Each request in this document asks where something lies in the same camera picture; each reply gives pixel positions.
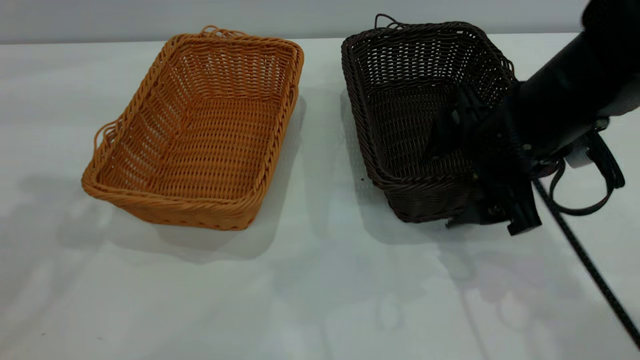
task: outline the orange wicker basket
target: orange wicker basket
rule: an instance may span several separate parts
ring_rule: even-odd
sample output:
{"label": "orange wicker basket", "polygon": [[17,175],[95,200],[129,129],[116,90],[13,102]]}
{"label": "orange wicker basket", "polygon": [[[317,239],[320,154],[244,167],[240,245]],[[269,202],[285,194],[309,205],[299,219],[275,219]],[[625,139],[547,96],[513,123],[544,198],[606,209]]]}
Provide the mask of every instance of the orange wicker basket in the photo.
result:
{"label": "orange wicker basket", "polygon": [[171,38],[122,115],[95,135],[84,190],[156,224],[247,228],[271,183],[303,61],[293,42],[215,26]]}

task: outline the robotic arm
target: robotic arm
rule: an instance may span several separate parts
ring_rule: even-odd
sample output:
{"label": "robotic arm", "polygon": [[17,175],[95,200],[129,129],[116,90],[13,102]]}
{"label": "robotic arm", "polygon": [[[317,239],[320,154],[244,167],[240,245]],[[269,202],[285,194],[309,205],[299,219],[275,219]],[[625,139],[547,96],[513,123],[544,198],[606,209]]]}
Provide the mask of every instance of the robotic arm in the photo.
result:
{"label": "robotic arm", "polygon": [[591,0],[584,31],[528,81],[514,84],[493,111],[461,85],[458,107],[435,124],[431,156],[464,147],[481,194],[448,226],[509,220],[512,235],[541,225],[531,179],[549,169],[564,170],[564,159],[586,158],[607,180],[607,197],[624,178],[599,131],[609,117],[640,106],[640,0]]}

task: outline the tabletop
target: tabletop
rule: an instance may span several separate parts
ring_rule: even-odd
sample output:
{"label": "tabletop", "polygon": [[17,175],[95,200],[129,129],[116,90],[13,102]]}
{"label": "tabletop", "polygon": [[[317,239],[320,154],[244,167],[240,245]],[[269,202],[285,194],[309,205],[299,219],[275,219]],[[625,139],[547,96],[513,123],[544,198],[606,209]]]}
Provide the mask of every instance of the tabletop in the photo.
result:
{"label": "tabletop", "polygon": [[[575,34],[490,35],[527,79]],[[366,171],[342,39],[294,40],[300,97],[245,231],[154,225],[89,197],[98,128],[163,43],[0,46],[2,359],[635,359],[539,198],[543,226],[406,224]],[[627,179],[567,220],[640,322],[640,112],[604,132]],[[568,170],[560,203],[605,194]]]}

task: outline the gray wall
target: gray wall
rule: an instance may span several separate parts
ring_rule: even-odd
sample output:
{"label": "gray wall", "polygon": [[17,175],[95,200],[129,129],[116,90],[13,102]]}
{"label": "gray wall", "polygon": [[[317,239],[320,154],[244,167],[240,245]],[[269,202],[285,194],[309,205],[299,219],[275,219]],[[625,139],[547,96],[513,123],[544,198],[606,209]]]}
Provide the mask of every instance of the gray wall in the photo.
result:
{"label": "gray wall", "polygon": [[587,0],[0,0],[0,43],[166,40],[206,24],[256,35],[344,37],[385,12],[488,33],[580,28]]}

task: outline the wicker basket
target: wicker basket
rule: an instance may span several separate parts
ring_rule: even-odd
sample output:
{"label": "wicker basket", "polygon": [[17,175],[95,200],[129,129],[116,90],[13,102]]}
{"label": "wicker basket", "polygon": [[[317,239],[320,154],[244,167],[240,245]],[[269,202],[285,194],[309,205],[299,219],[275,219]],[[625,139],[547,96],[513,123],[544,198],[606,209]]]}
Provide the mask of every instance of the wicker basket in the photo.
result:
{"label": "wicker basket", "polygon": [[214,26],[173,37],[122,115],[95,135],[84,190],[148,222],[247,228],[275,171],[302,65],[300,47],[279,38]]}
{"label": "wicker basket", "polygon": [[513,64],[471,24],[391,19],[378,28],[377,20],[375,29],[342,44],[367,174],[401,220],[449,218],[464,210],[477,187],[461,149],[425,161],[432,124],[443,109],[455,108],[459,83],[491,107],[500,104],[515,81]]}

